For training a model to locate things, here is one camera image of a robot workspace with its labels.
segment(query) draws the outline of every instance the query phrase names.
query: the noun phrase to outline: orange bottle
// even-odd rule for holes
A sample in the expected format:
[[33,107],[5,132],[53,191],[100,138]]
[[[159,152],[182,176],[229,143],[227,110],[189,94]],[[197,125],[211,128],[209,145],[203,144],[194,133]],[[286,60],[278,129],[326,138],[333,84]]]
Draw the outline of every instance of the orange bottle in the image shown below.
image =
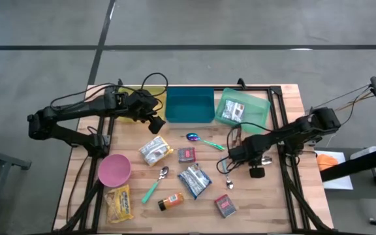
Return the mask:
[[182,193],[176,193],[166,199],[158,201],[159,208],[163,212],[166,209],[169,209],[173,206],[177,206],[183,202]]

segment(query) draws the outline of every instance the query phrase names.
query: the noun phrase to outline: pink bowl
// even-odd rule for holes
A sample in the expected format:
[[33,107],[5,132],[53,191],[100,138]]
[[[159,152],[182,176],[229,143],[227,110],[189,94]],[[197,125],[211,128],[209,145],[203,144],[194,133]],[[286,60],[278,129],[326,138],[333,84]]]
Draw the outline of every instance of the pink bowl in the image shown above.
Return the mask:
[[130,178],[130,173],[130,161],[120,154],[105,157],[98,168],[98,178],[107,187],[118,187],[124,184]]

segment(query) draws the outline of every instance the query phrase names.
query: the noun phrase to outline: white paper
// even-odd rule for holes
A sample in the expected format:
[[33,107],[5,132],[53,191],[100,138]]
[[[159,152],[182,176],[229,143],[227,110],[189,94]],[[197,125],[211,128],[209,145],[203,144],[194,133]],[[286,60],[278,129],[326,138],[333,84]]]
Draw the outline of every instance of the white paper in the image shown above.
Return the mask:
[[[326,154],[326,155],[332,156],[338,161],[339,164],[344,163],[346,161],[345,155],[342,152],[331,152],[331,151],[315,151],[315,152],[319,155]],[[325,189],[353,190],[350,176],[343,176],[342,178],[323,182],[323,186]]]

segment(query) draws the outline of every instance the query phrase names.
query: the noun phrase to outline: green-handled spoon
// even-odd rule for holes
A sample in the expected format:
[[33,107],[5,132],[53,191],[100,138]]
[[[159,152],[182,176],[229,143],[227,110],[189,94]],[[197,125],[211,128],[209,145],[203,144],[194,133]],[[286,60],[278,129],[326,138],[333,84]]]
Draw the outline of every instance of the green-handled spoon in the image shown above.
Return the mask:
[[218,144],[214,144],[214,143],[211,143],[210,141],[207,141],[207,140],[202,140],[197,134],[195,133],[188,133],[187,134],[187,139],[190,140],[190,141],[203,141],[204,143],[206,144],[209,144],[215,148],[217,148],[218,150],[221,150],[221,151],[224,151],[225,148],[221,145],[218,145]]
[[146,193],[146,195],[144,195],[143,199],[142,199],[142,203],[145,204],[148,202],[149,200],[149,197],[152,195],[152,193],[154,192],[154,190],[156,189],[157,185],[159,184],[160,180],[165,178],[166,175],[168,174],[169,172],[169,167],[165,166],[164,168],[162,168],[161,172],[159,173],[159,179],[157,179],[157,181],[153,184],[153,186],[149,189],[148,193]]

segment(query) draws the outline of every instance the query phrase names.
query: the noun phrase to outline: orange object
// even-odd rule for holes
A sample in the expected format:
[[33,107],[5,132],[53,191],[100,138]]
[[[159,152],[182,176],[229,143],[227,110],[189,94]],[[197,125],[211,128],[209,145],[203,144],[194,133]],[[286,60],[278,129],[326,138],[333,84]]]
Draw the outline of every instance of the orange object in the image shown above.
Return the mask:
[[319,170],[322,171],[339,164],[339,162],[332,156],[319,154],[319,156],[317,156],[317,164],[319,166]]
[[159,208],[161,211],[164,211],[168,208],[171,208],[173,206],[177,206],[183,202],[183,196],[182,193],[176,193],[166,199],[158,201]]

